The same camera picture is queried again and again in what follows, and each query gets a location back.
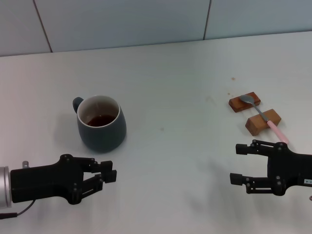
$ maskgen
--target tile grout line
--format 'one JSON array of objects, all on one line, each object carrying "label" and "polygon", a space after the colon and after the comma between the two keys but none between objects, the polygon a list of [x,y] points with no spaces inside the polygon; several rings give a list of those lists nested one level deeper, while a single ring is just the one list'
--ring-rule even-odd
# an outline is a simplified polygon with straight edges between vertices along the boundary
[{"label": "tile grout line", "polygon": [[47,40],[50,52],[53,53],[51,45],[50,45],[50,42],[49,42],[49,39],[48,39],[48,36],[47,36],[47,33],[45,32],[45,29],[44,29],[44,26],[43,26],[43,23],[42,23],[42,20],[41,20],[41,17],[40,17],[40,14],[39,14],[39,11],[38,11],[38,8],[37,8],[35,0],[33,0],[33,3],[34,3],[34,7],[36,9],[36,13],[38,15],[38,18],[39,18],[39,21],[40,21],[40,24],[41,24],[41,27],[42,27],[42,30],[43,30],[43,33],[44,33],[44,36],[45,36],[45,39]]},{"label": "tile grout line", "polygon": [[203,40],[206,39],[206,31],[207,31],[207,27],[208,27],[208,18],[209,18],[209,13],[210,13],[210,8],[211,8],[211,3],[213,0],[210,0],[209,2],[209,7],[208,7],[208,13],[207,13],[207,19],[206,19],[206,25],[205,25],[205,31],[204,31],[204,37]]}]

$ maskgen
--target cable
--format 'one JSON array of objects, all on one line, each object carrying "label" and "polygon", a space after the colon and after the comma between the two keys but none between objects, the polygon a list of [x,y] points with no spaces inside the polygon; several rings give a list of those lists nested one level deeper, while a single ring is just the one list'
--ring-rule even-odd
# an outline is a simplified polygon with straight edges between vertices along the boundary
[{"label": "cable", "polygon": [[23,210],[22,212],[19,213],[4,213],[4,214],[0,214],[0,219],[6,219],[6,218],[16,218],[17,216],[22,215],[23,213],[25,213],[26,211],[28,211],[28,209],[30,207],[32,207],[32,205],[35,203],[36,200],[33,200],[32,203],[30,203],[29,206],[27,206],[27,208],[25,210]]},{"label": "cable", "polygon": [[26,211],[28,211],[28,209],[29,209],[30,207],[32,207],[32,205],[35,203],[35,201],[36,201],[36,200],[33,200],[32,203],[30,203],[30,205],[27,206],[27,208],[26,208],[25,210],[23,210],[22,212],[19,212],[19,213],[18,213],[18,216],[20,216],[20,215],[22,215],[23,213],[25,213]]}]

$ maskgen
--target brown liquid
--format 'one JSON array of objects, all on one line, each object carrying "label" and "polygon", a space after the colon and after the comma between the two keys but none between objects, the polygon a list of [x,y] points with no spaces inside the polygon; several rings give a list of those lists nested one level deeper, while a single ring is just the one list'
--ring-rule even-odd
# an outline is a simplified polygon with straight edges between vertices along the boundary
[{"label": "brown liquid", "polygon": [[115,118],[116,117],[110,115],[96,116],[88,122],[88,125],[92,127],[104,126],[113,122]]}]

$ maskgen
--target mug handle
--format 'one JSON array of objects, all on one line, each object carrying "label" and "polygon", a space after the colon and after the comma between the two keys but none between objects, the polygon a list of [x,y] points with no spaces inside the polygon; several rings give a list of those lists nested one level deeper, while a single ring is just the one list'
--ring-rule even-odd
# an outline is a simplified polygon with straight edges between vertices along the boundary
[{"label": "mug handle", "polygon": [[77,97],[73,100],[73,108],[74,108],[74,111],[77,113],[77,110],[78,110],[78,107],[80,105],[80,103],[82,103],[83,99],[80,98],[80,97]]}]

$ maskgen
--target pink spoon handle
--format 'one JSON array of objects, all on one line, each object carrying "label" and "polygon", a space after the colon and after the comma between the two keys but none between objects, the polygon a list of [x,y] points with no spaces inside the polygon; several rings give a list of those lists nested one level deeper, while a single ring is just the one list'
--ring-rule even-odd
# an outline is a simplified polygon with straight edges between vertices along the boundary
[{"label": "pink spoon handle", "polygon": [[276,125],[271,120],[269,120],[267,124],[273,130],[273,132],[277,135],[278,139],[280,139],[282,142],[286,144],[289,143],[289,140],[287,139],[287,137],[285,137],[285,135],[276,127]]}]

